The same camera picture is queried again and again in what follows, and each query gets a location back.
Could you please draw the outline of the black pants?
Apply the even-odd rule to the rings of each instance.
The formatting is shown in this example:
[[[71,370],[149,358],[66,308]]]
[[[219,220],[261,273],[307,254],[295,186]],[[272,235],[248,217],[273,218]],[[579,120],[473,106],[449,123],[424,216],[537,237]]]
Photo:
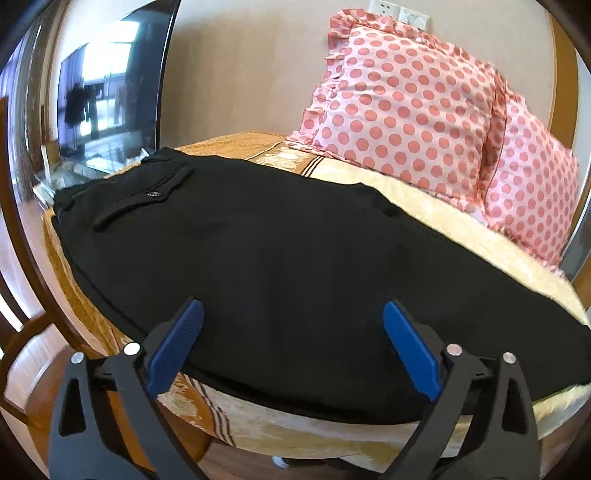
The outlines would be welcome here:
[[[161,149],[62,189],[53,226],[84,295],[140,341],[189,299],[183,370],[252,403],[332,422],[421,419],[383,326],[401,302],[446,342],[514,353],[531,396],[590,380],[590,330],[363,184]]]

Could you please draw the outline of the cream patterned bed cover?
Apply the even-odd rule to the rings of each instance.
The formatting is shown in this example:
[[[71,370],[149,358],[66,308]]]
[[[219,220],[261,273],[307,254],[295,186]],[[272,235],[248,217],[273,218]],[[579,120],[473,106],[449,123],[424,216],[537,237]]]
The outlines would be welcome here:
[[[245,132],[182,147],[192,155],[245,159],[301,177],[363,184],[379,190],[407,213],[500,268],[529,289],[567,310],[579,323],[590,324],[571,283],[549,271],[505,237],[466,213],[415,187],[371,170],[290,149],[276,134]],[[54,213],[44,214],[45,248],[53,271],[79,321],[107,353],[118,352],[128,337],[114,327],[84,296],[66,262],[53,228]],[[160,401],[179,419],[209,435],[250,452],[289,458],[337,457],[383,471],[409,440],[415,424],[349,425],[308,419],[259,406],[221,393],[180,375]]]

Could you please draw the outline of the wooden chair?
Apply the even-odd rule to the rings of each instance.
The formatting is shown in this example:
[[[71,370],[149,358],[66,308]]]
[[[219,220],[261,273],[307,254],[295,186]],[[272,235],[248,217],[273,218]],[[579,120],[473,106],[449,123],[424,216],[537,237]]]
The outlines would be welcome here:
[[[43,280],[34,293],[41,310],[30,317],[21,308],[17,293],[20,276],[12,268],[1,270],[1,299],[17,320],[1,316],[1,408],[21,423],[41,430],[50,424],[53,401],[43,395],[57,387],[62,373],[49,370],[63,352],[92,347],[75,329],[66,313]]]

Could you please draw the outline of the right pink polka-dot pillow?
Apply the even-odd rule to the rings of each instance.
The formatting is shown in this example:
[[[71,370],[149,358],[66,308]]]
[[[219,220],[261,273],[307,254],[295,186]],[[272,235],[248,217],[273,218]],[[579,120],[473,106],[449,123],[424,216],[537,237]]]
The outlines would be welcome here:
[[[578,190],[578,159],[498,75],[480,183],[487,226],[556,269]]]

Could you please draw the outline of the pink polka-dot pillow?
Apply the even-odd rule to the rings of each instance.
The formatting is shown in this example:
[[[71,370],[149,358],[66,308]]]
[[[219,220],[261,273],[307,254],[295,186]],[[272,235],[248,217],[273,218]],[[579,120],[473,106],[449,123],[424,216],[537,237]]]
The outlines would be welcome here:
[[[498,75],[480,183],[487,226],[556,269],[578,190],[578,159]]]
[[[479,209],[499,79],[457,45],[344,9],[329,20],[324,79],[287,144]]]

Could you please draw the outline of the left pink polka-dot pillow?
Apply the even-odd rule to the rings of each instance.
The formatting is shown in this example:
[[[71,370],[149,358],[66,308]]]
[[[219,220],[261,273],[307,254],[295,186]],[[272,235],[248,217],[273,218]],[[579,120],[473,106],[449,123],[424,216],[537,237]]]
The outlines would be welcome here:
[[[324,79],[287,144],[479,209],[499,79],[457,45],[344,9],[329,20]]]

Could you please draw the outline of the black flat television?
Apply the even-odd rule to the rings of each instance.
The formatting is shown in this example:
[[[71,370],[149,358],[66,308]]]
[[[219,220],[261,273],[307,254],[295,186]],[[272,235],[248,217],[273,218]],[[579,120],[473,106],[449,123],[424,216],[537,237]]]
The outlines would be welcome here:
[[[164,68],[179,5],[152,1],[108,20],[61,62],[61,158],[107,169],[159,148]]]

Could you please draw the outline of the wooden door frame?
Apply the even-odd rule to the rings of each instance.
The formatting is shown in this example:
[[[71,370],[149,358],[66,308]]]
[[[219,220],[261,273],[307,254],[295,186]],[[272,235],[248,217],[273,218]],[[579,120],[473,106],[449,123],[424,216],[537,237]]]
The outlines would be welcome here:
[[[578,120],[579,80],[575,45],[556,18],[548,14],[554,46],[554,93],[549,120],[550,132],[566,147],[574,144]],[[590,179],[579,181],[581,197],[571,224],[571,237],[575,227],[584,218],[585,205],[590,194]],[[590,260],[585,260],[581,273],[576,273],[572,285],[583,307],[590,307]]]

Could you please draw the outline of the white wall socket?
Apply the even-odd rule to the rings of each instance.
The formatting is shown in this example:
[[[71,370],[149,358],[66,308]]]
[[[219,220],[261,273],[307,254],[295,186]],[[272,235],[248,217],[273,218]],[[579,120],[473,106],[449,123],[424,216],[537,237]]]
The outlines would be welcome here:
[[[377,15],[388,15],[395,19],[399,17],[401,6],[393,1],[370,0],[368,11]]]
[[[398,20],[423,31],[428,30],[430,17],[427,14],[401,6]]]

